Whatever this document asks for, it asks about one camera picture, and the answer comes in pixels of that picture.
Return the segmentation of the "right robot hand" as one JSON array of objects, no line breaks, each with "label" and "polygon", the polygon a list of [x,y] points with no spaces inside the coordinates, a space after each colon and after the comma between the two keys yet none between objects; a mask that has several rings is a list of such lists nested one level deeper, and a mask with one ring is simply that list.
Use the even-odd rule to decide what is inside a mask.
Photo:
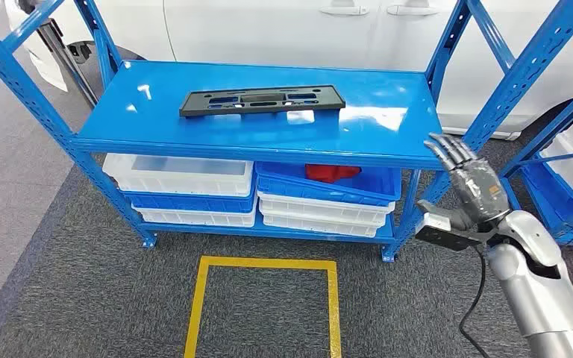
[{"label": "right robot hand", "polygon": [[461,207],[450,210],[421,199],[417,206],[422,212],[447,217],[458,230],[470,230],[510,212],[507,194],[486,159],[479,157],[460,138],[435,133],[429,137],[424,144],[447,171]]}]

